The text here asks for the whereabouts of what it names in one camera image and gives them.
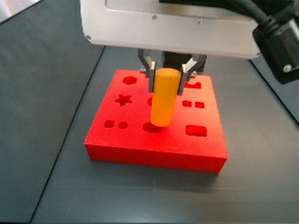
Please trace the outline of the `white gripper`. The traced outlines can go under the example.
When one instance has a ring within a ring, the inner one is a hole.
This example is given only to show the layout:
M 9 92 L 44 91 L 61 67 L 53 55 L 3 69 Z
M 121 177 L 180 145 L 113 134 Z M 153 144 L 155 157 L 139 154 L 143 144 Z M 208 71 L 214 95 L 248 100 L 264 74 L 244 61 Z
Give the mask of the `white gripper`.
M 83 32 L 91 43 L 139 48 L 140 72 L 148 78 L 149 93 L 155 89 L 156 69 L 149 50 L 192 54 L 181 64 L 177 95 L 203 71 L 206 55 L 242 59 L 259 55 L 252 37 L 258 24 L 230 10 L 159 0 L 79 0 L 79 3 Z

